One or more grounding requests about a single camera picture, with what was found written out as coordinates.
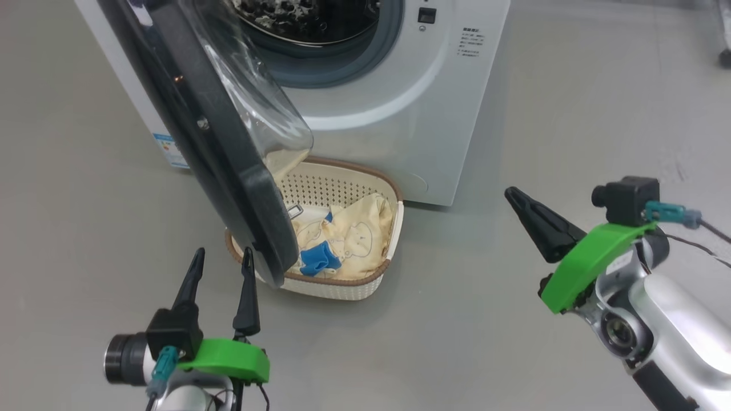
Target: washing machine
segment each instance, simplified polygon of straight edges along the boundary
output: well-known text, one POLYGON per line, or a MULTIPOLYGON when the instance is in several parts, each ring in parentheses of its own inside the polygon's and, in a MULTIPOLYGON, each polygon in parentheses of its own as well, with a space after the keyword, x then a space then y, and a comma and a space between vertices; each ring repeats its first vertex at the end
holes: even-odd
MULTIPOLYGON (((75 1, 168 162, 187 167, 102 11, 115 0, 75 1)), ((381 170, 407 200, 452 204, 510 0, 211 1, 232 2, 313 155, 381 170)))

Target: button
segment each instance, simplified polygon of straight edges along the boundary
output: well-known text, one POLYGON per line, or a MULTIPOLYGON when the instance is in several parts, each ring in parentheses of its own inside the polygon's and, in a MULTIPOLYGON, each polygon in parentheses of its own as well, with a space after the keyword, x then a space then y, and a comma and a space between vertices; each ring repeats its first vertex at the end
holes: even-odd
POLYGON ((419 7, 419 23, 434 24, 436 21, 436 9, 419 7))

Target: open door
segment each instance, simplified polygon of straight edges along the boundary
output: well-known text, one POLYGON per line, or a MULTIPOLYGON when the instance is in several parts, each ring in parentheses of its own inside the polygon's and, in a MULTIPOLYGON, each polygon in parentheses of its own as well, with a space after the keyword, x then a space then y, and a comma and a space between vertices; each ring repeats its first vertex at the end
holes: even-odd
POLYGON ((297 260, 275 181, 312 133, 269 75, 228 0, 98 0, 165 126, 258 274, 297 260))

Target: cable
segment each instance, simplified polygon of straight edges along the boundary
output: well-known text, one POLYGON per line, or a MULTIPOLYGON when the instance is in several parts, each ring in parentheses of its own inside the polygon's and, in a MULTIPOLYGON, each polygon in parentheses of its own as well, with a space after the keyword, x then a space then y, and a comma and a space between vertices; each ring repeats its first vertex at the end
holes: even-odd
POLYGON ((259 389, 262 391, 262 395, 264 396, 264 401, 267 402, 267 409, 266 411, 269 411, 269 396, 267 395, 267 392, 264 391, 264 385, 257 384, 259 386, 259 389))
POLYGON ((152 406, 155 405, 156 400, 157 396, 151 396, 150 401, 147 401, 147 407, 145 408, 145 411, 152 411, 152 406))
POLYGON ((234 407, 231 411, 241 411, 241 408, 243 407, 241 404, 243 402, 243 381, 238 378, 232 378, 231 383, 233 384, 234 395, 238 399, 238 401, 236 401, 236 407, 234 407))
POLYGON ((681 243, 688 244, 689 246, 693 246, 693 247, 695 247, 697 249, 701 249, 704 252, 708 253, 708 255, 710 255, 711 257, 715 258, 719 263, 727 266, 728 268, 731 268, 731 263, 729 263, 728 261, 720 258, 718 255, 716 255, 716 253, 712 252, 711 249, 709 249, 706 246, 702 246, 702 245, 700 245, 698 243, 694 243, 693 241, 686 240, 685 238, 680 238, 680 237, 678 237, 676 235, 670 235, 670 234, 652 234, 652 235, 657 235, 659 237, 662 237, 662 236, 668 237, 668 238, 671 238, 671 239, 673 239, 675 241, 679 241, 681 243))
POLYGON ((233 393, 233 390, 232 390, 231 388, 225 388, 225 389, 223 389, 223 390, 220 390, 220 391, 219 391, 218 393, 216 393, 216 395, 214 395, 214 396, 211 396, 211 402, 209 402, 209 403, 208 403, 208 405, 207 405, 207 406, 205 407, 205 411, 208 411, 208 409, 209 409, 209 408, 211 408, 211 405, 213 405, 213 402, 214 402, 214 401, 215 401, 216 399, 220 399, 220 398, 219 398, 219 395, 221 395, 221 394, 223 394, 223 393, 227 393, 227 392, 229 392, 229 391, 230 391, 231 393, 233 393))
POLYGON ((718 237, 720 237, 721 240, 726 241, 727 243, 731 244, 731 237, 729 237, 726 234, 723 234, 718 228, 715 228, 713 225, 708 224, 707 221, 704 219, 698 220, 701 227, 704 227, 706 230, 712 232, 713 234, 716 234, 718 237))

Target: brown basket rim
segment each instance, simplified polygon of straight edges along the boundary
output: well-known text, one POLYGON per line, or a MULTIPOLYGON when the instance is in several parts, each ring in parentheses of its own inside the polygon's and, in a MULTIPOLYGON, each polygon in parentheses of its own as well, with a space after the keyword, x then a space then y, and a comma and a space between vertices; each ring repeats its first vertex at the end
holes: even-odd
MULTIPOLYGON (((306 163, 312 163, 312 164, 319 164, 319 165, 331 165, 333 167, 339 167, 339 168, 346 168, 348 170, 358 171, 365 174, 370 174, 371 176, 377 177, 382 179, 383 181, 386 181, 389 186, 393 189, 394 193, 396 193, 396 200, 397 201, 404 201, 404 195, 401 192, 401 189, 398 188, 396 183, 388 178, 384 173, 381 173, 378 170, 374 170, 372 168, 363 166, 363 165, 357 165, 352 164, 349 162, 343 162, 340 160, 333 160, 333 159, 323 159, 319 157, 308 157, 305 161, 306 163)), ((231 232, 229 229, 226 229, 226 232, 224 234, 226 239, 226 248, 229 251, 229 254, 236 260, 239 264, 243 263, 243 256, 239 255, 236 252, 236 248, 233 246, 233 237, 231 236, 231 232)), ((362 278, 362 279, 354 279, 354 280, 348 280, 348 279, 320 279, 316 277, 308 277, 303 275, 297 275, 292 274, 289 271, 284 272, 284 278, 291 279, 295 281, 302 281, 302 282, 311 282, 314 284, 321 284, 321 285, 343 285, 346 287, 358 287, 360 285, 365 285, 370 282, 373 282, 374 280, 378 279, 378 277, 382 276, 383 273, 388 268, 389 264, 391 264, 391 260, 384 259, 383 263, 379 265, 378 268, 369 276, 362 278)))

